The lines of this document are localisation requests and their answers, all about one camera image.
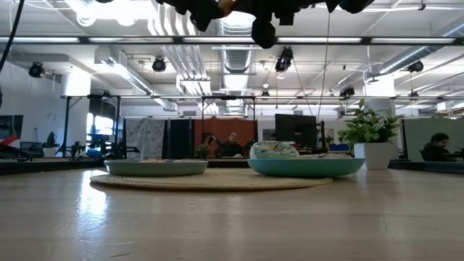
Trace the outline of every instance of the red object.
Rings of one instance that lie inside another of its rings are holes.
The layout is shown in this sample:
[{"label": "red object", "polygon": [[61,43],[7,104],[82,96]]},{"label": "red object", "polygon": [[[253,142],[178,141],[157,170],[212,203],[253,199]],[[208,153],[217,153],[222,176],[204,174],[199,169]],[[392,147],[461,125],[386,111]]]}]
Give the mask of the red object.
[{"label": "red object", "polygon": [[12,144],[13,142],[15,142],[16,140],[19,140],[18,137],[16,137],[15,135],[3,140],[3,141],[0,141],[0,144],[1,145],[10,145]]}]

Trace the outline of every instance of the turquoise bowl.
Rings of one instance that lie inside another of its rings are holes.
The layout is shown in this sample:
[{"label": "turquoise bowl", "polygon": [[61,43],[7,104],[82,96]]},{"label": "turquoise bowl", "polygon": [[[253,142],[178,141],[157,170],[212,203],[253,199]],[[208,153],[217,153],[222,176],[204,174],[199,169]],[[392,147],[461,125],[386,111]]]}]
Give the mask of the turquoise bowl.
[{"label": "turquoise bowl", "polygon": [[333,178],[358,171],[364,159],[248,159],[257,173],[284,178]]}]

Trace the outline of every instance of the placemat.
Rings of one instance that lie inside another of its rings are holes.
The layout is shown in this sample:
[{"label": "placemat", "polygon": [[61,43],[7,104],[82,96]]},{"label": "placemat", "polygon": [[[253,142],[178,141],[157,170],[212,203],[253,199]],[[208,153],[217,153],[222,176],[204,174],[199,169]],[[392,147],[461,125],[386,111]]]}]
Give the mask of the placemat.
[{"label": "placemat", "polygon": [[332,179],[274,178],[258,174],[251,169],[207,169],[203,174],[183,177],[145,178],[98,175],[92,177],[91,182],[151,189],[230,191],[307,188],[329,184]]}]

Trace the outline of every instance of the white wall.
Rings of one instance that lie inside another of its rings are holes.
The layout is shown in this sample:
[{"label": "white wall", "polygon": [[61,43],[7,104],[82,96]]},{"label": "white wall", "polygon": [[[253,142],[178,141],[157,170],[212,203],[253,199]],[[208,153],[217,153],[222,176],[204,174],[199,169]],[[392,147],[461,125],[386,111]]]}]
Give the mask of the white wall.
[{"label": "white wall", "polygon": [[[33,79],[28,71],[6,63],[0,74],[3,105],[0,115],[23,115],[21,141],[45,142],[50,132],[57,135],[61,144],[65,130],[66,100],[60,98],[61,84],[49,79]],[[81,100],[70,111],[68,146],[74,141],[86,141],[86,115],[88,100]]]}]

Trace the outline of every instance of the wire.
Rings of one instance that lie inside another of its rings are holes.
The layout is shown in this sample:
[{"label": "wire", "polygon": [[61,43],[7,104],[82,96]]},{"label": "wire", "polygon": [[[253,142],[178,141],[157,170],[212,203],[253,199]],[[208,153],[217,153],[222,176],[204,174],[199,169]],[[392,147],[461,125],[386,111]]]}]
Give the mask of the wire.
[{"label": "wire", "polygon": [[20,23],[22,8],[24,7],[24,1],[25,0],[20,0],[20,4],[17,7],[16,18],[14,19],[14,23],[13,23],[13,26],[12,26],[12,32],[9,34],[7,45],[5,46],[5,50],[3,51],[3,54],[1,56],[0,73],[3,70],[3,66],[5,65],[5,62],[7,60],[9,50],[12,47],[13,39],[15,38],[15,35],[16,35],[17,26]]},{"label": "wire", "polygon": [[326,84],[326,72],[327,72],[327,54],[328,54],[328,37],[331,34],[331,14],[328,13],[328,21],[327,21],[327,40],[326,40],[326,58],[324,61],[324,73],[322,77],[322,90],[320,91],[320,100],[319,100],[319,109],[318,109],[318,118],[317,121],[319,122],[319,115],[320,115],[320,108],[322,106],[322,97],[324,95],[324,87]]},{"label": "wire", "polygon": [[308,100],[307,100],[305,88],[303,88],[302,79],[299,77],[298,67],[297,67],[297,63],[295,62],[295,58],[293,59],[293,64],[295,65],[295,71],[297,72],[297,76],[298,76],[298,80],[299,80],[299,86],[301,87],[301,89],[302,89],[302,91],[303,91],[304,99],[306,99],[307,108],[310,109],[310,113],[311,113],[311,116],[312,116],[311,106],[310,106],[310,103],[309,103]]}]

